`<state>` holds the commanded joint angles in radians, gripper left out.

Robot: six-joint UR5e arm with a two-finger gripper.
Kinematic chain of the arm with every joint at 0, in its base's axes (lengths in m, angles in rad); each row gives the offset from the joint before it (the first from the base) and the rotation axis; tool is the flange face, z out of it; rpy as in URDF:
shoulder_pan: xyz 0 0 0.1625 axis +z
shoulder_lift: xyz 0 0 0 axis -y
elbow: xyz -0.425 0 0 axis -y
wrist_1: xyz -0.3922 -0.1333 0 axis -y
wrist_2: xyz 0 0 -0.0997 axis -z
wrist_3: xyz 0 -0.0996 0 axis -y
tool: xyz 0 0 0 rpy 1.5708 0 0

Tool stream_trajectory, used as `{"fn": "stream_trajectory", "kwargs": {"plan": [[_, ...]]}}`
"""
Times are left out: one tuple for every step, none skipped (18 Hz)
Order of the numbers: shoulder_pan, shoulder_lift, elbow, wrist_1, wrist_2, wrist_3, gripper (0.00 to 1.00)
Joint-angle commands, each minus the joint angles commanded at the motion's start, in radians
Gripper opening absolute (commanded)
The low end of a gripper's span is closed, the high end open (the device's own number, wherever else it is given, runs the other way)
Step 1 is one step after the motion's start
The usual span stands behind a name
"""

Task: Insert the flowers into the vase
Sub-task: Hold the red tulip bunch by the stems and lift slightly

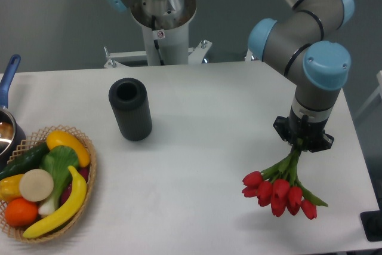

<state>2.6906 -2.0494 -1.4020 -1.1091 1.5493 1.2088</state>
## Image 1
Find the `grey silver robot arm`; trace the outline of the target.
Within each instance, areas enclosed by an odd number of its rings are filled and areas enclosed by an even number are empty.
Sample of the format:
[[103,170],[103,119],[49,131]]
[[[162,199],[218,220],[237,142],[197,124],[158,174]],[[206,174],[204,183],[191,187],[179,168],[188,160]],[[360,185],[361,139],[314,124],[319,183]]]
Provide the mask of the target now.
[[[141,26],[151,66],[190,64],[189,23],[196,0],[106,0],[116,11],[130,11]],[[283,22],[263,19],[248,37],[249,52],[296,86],[288,117],[273,126],[281,139],[310,152],[327,150],[325,132],[338,94],[348,79],[349,52],[325,37],[346,24],[354,0],[286,0],[293,15]]]

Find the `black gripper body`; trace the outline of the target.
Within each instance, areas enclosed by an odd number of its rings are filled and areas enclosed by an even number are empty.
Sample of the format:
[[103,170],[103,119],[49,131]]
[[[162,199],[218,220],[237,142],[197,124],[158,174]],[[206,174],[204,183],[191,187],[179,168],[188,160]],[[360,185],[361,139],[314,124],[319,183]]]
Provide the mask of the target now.
[[291,152],[320,152],[331,149],[333,136],[325,132],[328,119],[314,122],[308,115],[297,116],[291,109],[288,117],[278,116],[273,127],[280,138],[291,145]]

